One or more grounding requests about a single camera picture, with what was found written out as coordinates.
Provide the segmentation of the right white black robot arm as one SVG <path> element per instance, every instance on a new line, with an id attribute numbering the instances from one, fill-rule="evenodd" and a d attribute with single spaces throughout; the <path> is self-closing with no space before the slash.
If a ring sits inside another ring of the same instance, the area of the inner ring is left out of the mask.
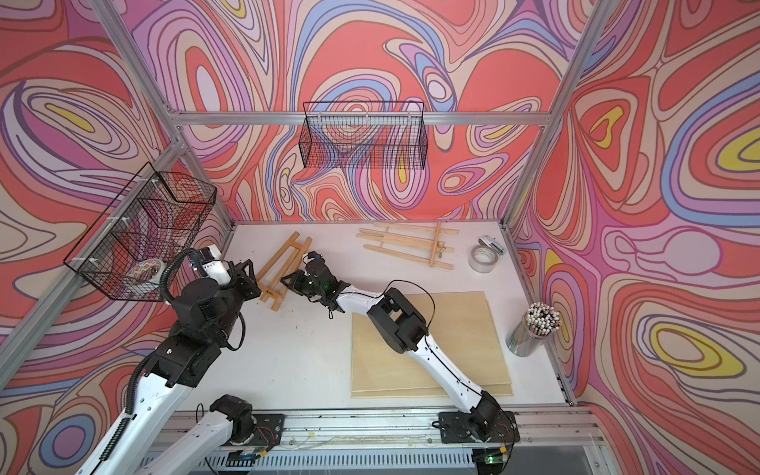
<path id="1" fill-rule="evenodd" d="M 429 329 L 429 322 L 392 284 L 381 293 L 357 288 L 337 279 L 316 251 L 303 256 L 304 267 L 282 277 L 291 292 L 320 304 L 332 314 L 358 314 L 370 320 L 385 344 L 415 360 L 445 390 L 454 412 L 441 412 L 431 426 L 443 443 L 500 443 L 520 441 L 515 415 L 477 385 L 445 354 Z"/>

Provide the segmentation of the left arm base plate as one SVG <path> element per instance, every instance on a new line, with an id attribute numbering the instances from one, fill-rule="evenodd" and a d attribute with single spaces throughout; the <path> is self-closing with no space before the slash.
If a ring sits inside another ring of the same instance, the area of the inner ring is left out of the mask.
<path id="1" fill-rule="evenodd" d="M 253 445 L 273 448 L 280 445 L 284 429 L 284 414 L 243 415 L 233 422 L 229 445 Z"/>

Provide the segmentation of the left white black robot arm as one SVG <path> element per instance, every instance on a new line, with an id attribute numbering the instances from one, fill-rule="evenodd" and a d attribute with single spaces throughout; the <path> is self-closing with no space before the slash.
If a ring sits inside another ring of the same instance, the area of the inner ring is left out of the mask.
<path id="1" fill-rule="evenodd" d="M 177 320 L 133 371 L 123 411 L 79 470 L 133 474 L 178 406 L 199 385 L 245 320 L 243 303 L 261 295 L 251 260 L 227 261 L 215 245 L 184 249 L 164 265 L 160 296 Z"/>

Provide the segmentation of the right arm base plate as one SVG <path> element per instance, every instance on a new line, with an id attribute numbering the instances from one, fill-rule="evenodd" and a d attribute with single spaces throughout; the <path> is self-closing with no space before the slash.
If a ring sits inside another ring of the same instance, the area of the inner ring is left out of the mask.
<path id="1" fill-rule="evenodd" d="M 471 415 L 462 412 L 440 412 L 431 423 L 439 431 L 441 442 L 453 443 L 500 443 L 512 445 L 521 441 L 515 414 L 499 412 L 485 427 L 479 427 Z"/>

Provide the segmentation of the plywood board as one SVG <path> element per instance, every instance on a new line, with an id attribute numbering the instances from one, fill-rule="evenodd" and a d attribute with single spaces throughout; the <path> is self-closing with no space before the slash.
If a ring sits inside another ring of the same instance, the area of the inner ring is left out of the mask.
<path id="1" fill-rule="evenodd" d="M 425 371 L 418 372 L 418 382 L 408 379 L 402 381 L 402 375 L 396 379 L 392 375 L 382 373 L 352 372 L 350 393 L 352 398 L 435 398 L 447 394 L 439 383 L 435 382 Z M 472 374 L 472 382 L 494 396 L 514 396 L 515 390 L 508 373 L 490 375 L 486 373 Z"/>
<path id="2" fill-rule="evenodd" d="M 416 294 L 408 299 L 424 315 L 435 311 L 431 334 L 471 382 L 475 373 L 510 375 L 483 292 L 435 293 L 431 297 Z M 402 375 L 403 382 L 408 379 L 418 382 L 417 373 L 425 368 L 413 358 L 389 348 L 372 322 L 366 316 L 355 314 L 352 316 L 351 373 L 354 371 L 388 374 L 394 379 Z"/>

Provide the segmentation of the wooden easel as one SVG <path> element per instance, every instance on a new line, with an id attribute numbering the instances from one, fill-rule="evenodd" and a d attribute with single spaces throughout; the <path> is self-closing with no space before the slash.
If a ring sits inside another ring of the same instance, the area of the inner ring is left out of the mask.
<path id="1" fill-rule="evenodd" d="M 445 227 L 441 223 L 373 223 L 369 228 L 360 228 L 355 236 L 364 241 L 363 247 L 367 251 L 421 263 L 431 268 L 453 271 L 454 266 L 445 261 L 446 257 L 454 253 L 454 248 L 447 239 L 457 234 L 457 230 Z"/>
<path id="2" fill-rule="evenodd" d="M 288 293 L 281 279 L 297 270 L 302 256 L 310 251 L 312 242 L 311 237 L 301 237 L 294 232 L 256 274 L 261 290 L 259 300 L 269 302 L 273 312 L 279 311 Z"/>

